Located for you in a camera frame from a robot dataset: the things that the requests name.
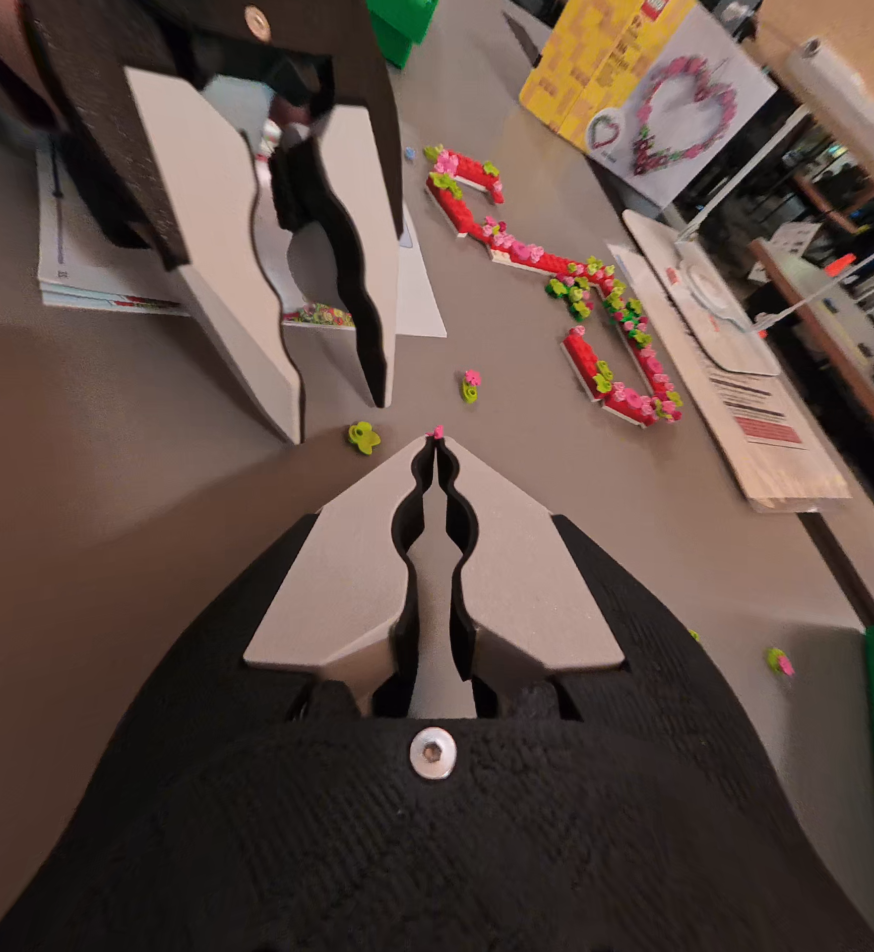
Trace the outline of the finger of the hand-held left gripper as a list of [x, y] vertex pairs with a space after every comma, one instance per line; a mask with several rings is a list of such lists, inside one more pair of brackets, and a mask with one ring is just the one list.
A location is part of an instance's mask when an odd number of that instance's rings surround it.
[[393, 399], [399, 239], [372, 129], [360, 106], [335, 106], [311, 125], [279, 126], [268, 184], [282, 251], [284, 307], [340, 303], [374, 406]]
[[248, 142], [186, 80], [130, 66], [125, 77], [184, 241], [173, 274], [189, 312], [273, 428], [299, 445], [302, 378], [253, 242], [259, 182]]

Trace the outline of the yellow lego box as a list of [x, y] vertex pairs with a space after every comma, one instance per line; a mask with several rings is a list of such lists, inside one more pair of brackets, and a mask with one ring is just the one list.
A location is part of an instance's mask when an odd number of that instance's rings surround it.
[[776, 90], [697, 2], [572, 1], [519, 99], [664, 208]]

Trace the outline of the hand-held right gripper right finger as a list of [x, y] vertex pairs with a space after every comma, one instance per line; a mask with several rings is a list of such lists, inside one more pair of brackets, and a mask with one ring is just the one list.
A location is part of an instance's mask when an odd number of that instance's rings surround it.
[[449, 437], [435, 441], [451, 579], [454, 663], [476, 715], [498, 717], [526, 687], [621, 669], [624, 652], [554, 513]]

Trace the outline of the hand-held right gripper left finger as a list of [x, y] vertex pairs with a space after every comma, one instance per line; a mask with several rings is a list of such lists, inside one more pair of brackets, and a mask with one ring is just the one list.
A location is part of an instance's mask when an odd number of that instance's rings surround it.
[[419, 662], [409, 550], [423, 534], [434, 445], [418, 438], [326, 503], [245, 649], [255, 668], [341, 682], [366, 713], [407, 715]]

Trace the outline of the red lego heart frame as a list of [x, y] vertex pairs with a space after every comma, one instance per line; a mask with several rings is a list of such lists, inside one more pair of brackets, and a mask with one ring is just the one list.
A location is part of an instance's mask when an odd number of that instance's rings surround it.
[[[465, 188], [483, 193], [497, 207], [504, 203], [500, 172], [441, 145], [424, 149], [431, 162], [426, 189], [458, 238], [480, 244], [492, 263], [546, 278], [545, 292], [562, 303], [574, 325], [560, 344], [563, 355], [591, 402], [642, 428], [682, 419], [683, 401], [662, 365], [642, 303], [626, 296], [626, 285], [615, 266], [589, 256], [574, 260], [519, 240], [504, 220], [475, 216]], [[628, 386], [586, 339], [586, 321], [595, 313], [607, 316], [638, 368], [643, 387]]]

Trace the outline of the green plastic block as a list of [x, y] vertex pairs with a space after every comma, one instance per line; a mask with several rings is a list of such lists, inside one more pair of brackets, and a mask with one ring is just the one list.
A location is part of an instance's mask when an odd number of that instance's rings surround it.
[[415, 46], [424, 41], [438, 1], [367, 1], [379, 48], [388, 63], [407, 65]]

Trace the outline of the white paper roll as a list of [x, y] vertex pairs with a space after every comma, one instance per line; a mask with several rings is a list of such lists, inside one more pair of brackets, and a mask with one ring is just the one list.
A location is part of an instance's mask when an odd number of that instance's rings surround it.
[[849, 104], [859, 89], [853, 68], [821, 37], [811, 37], [795, 46], [785, 68], [803, 101], [829, 113]]

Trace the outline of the lego instruction booklet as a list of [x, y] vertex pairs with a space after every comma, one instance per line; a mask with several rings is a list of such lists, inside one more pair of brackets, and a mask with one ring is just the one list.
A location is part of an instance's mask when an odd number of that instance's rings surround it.
[[[37, 280], [45, 304], [131, 313], [185, 315], [173, 298], [169, 275], [151, 250], [111, 244], [86, 208], [51, 137], [37, 151], [39, 262]], [[445, 338], [446, 330], [408, 208], [398, 253], [397, 329], [403, 336]], [[350, 315], [313, 303], [319, 266], [331, 264], [330, 247], [317, 227], [297, 234], [282, 230], [273, 210], [255, 212], [254, 241], [267, 278], [289, 293], [286, 323], [353, 330]]]

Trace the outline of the laminated paper sheet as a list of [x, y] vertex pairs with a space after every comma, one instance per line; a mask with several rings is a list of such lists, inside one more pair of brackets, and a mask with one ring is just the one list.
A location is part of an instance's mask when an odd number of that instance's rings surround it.
[[812, 512], [851, 498], [848, 480], [780, 376], [725, 371], [669, 301], [645, 258], [609, 244], [617, 272], [639, 299], [657, 348], [666, 351], [742, 494], [762, 512]]

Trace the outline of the clear plastic lid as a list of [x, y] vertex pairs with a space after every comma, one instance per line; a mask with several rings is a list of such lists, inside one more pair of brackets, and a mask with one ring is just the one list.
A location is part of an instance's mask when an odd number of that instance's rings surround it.
[[681, 276], [698, 304], [715, 317], [748, 327], [748, 314], [704, 246], [696, 239], [676, 240], [673, 246]]

